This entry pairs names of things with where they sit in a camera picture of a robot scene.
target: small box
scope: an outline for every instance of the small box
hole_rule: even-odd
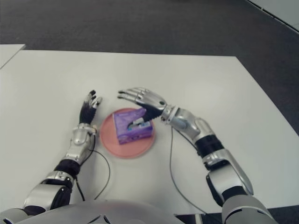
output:
[[[144,108],[140,108],[133,111],[113,114],[116,137],[120,144],[152,136],[154,128],[150,121],[128,128],[131,122],[141,118],[145,112],[146,110]]]

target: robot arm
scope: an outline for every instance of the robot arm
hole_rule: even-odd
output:
[[[91,127],[98,105],[95,91],[85,98],[79,116],[79,125],[73,129],[70,148],[59,164],[27,196],[23,209],[9,209],[0,214],[1,221],[14,224],[70,202],[74,179],[81,165],[91,154],[95,144],[96,129]]]
[[[132,122],[133,125],[161,116],[162,121],[191,139],[209,171],[207,184],[214,200],[222,207],[223,223],[276,223],[263,204],[252,196],[249,178],[206,121],[188,110],[168,105],[162,97],[145,88],[119,91],[118,98],[147,109],[142,118]]]

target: dark floor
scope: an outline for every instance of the dark floor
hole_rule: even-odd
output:
[[[299,35],[246,0],[0,3],[0,43],[24,43],[27,49],[237,56],[299,133]],[[281,223],[298,223],[298,210],[292,215],[297,222]],[[278,210],[278,216],[286,214]]]

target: black cable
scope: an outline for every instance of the black cable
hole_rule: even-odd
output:
[[[108,179],[107,179],[107,181],[106,181],[106,184],[105,184],[105,186],[103,187],[103,189],[97,194],[97,196],[94,198],[94,200],[96,200],[96,199],[101,195],[101,193],[106,189],[106,187],[107,187],[107,185],[108,185],[108,183],[109,183],[110,176],[111,176],[111,168],[110,168],[110,164],[109,164],[108,160],[106,159],[106,157],[105,157],[102,153],[100,153],[100,152],[98,152],[98,151],[94,151],[94,152],[95,152],[95,153],[98,153],[99,155],[101,155],[101,156],[104,158],[104,160],[106,161],[106,163],[107,163],[107,165],[108,165],[108,170],[109,170]]]
[[[188,140],[181,132],[179,132],[178,130],[176,130],[179,134],[181,134],[186,140]],[[173,178],[173,174],[172,174],[172,169],[171,169],[171,161],[172,161],[172,145],[173,145],[173,127],[171,127],[171,146],[170,146],[170,160],[169,160],[169,170],[170,170],[170,175],[171,175],[171,180],[173,182],[174,187],[176,188],[176,190],[178,191],[178,193],[189,203],[191,204],[193,207],[197,208],[199,211],[203,212],[204,215],[209,216],[210,218],[214,219],[215,221],[217,221],[218,223],[222,224],[222,222],[220,222],[218,219],[216,219],[215,217],[207,214],[204,210],[202,210],[201,208],[199,208],[198,206],[196,206],[194,203],[192,203],[178,188],[174,178]]]
[[[93,136],[93,149],[90,150],[90,154],[88,155],[88,157],[81,163],[80,167],[83,166],[83,164],[89,159],[89,157],[92,155],[93,151],[94,151],[94,147],[95,147],[95,135]],[[82,201],[85,201],[85,197],[84,197],[84,194],[83,194],[83,191],[80,187],[80,184],[78,182],[78,178],[77,176],[75,177],[75,183],[76,183],[76,186],[78,188],[78,191],[79,191],[79,194],[81,195],[81,198],[82,198]]]
[[[77,186],[77,188],[78,188],[78,191],[79,191],[79,193],[80,193],[80,195],[81,195],[82,201],[85,201],[85,197],[84,197],[84,194],[83,194],[83,192],[82,192],[82,189],[80,188],[80,185],[79,185],[79,183],[78,183],[78,179],[77,179],[77,177],[75,178],[75,183],[76,183],[76,186]]]
[[[96,200],[96,199],[103,193],[103,191],[106,189],[106,187],[107,187],[107,185],[108,185],[108,183],[109,183],[109,181],[110,181],[110,177],[111,177],[111,168],[110,168],[110,164],[109,164],[108,160],[106,159],[106,157],[105,157],[102,153],[100,153],[100,152],[94,150],[94,147],[95,147],[95,141],[96,141],[96,139],[95,139],[95,136],[94,136],[93,149],[91,150],[91,152],[90,152],[90,154],[88,155],[88,157],[82,162],[81,166],[82,166],[82,165],[89,159],[89,157],[92,155],[92,153],[95,152],[95,153],[101,155],[101,156],[104,158],[104,160],[106,161],[106,163],[107,163],[107,165],[108,165],[109,174],[108,174],[108,179],[107,179],[107,181],[106,181],[105,186],[104,186],[103,189],[97,194],[97,196],[94,198],[94,200]],[[84,194],[83,194],[83,192],[82,192],[82,189],[81,189],[81,187],[80,187],[80,185],[79,185],[79,182],[78,182],[77,177],[75,178],[75,183],[76,183],[76,186],[77,186],[77,188],[78,188],[78,191],[79,191],[79,193],[80,193],[80,195],[81,195],[82,201],[85,201],[85,197],[84,197]]]

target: pink plate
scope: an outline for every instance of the pink plate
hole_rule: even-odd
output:
[[[132,110],[135,110],[135,108],[123,108],[114,111],[113,113],[126,112]],[[154,132],[151,137],[120,145],[116,137],[116,130],[113,122],[113,113],[111,113],[108,117],[106,117],[106,119],[104,120],[104,122],[100,127],[101,142],[110,153],[121,158],[134,158],[141,155],[152,146],[155,139],[154,126],[153,126]]]

